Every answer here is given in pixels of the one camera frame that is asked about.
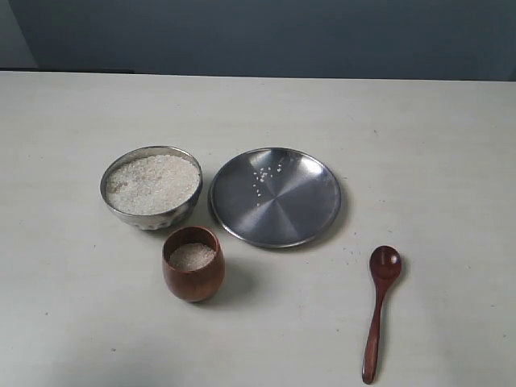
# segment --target stainless steel plate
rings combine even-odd
[[[337,179],[315,158],[284,148],[243,153],[215,176],[213,216],[237,238],[285,248],[323,233],[339,213]]]

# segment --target stainless steel bowl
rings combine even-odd
[[[116,169],[120,168],[122,165],[127,164],[133,160],[156,155],[172,155],[181,157],[192,163],[195,166],[195,168],[197,168],[197,170],[199,171],[199,184],[192,196],[190,196],[190,198],[180,206],[171,208],[170,210],[163,212],[161,214],[133,215],[126,214],[125,212],[119,211],[116,208],[114,208],[108,202],[106,196],[106,185],[108,176],[111,175]],[[195,160],[195,158],[188,152],[173,147],[145,147],[126,153],[122,157],[119,157],[113,164],[111,164],[106,169],[100,181],[100,194],[102,195],[102,199],[104,199],[104,202],[107,204],[107,208],[109,208],[110,211],[114,215],[116,215],[116,217],[119,218],[122,222],[131,224],[133,226],[137,226],[141,230],[158,230],[160,228],[170,227],[173,224],[177,224],[188,218],[192,214],[192,211],[194,210],[194,207],[197,204],[199,195],[201,194],[201,190],[201,165],[199,165],[198,161]]]

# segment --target table surface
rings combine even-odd
[[[515,122],[509,83],[0,73],[0,385],[362,385],[381,244],[404,274],[378,385],[511,385]],[[201,305],[164,284],[169,231],[99,194],[114,159],[153,144],[204,169],[186,224],[215,230],[227,279]],[[217,170],[266,146],[342,182],[338,220],[303,248],[254,248],[209,216]]]

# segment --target wooden spoon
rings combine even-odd
[[[364,366],[362,380],[366,385],[374,381],[377,372],[378,343],[380,341],[381,304],[389,287],[396,281],[402,272],[402,258],[390,246],[380,246],[372,252],[369,261],[372,279],[377,288],[377,303],[369,328],[368,342],[365,345]]]

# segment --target gray wall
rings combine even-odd
[[[0,0],[0,68],[34,68],[27,42],[7,0]]]
[[[10,0],[42,67],[508,79],[516,0]]]

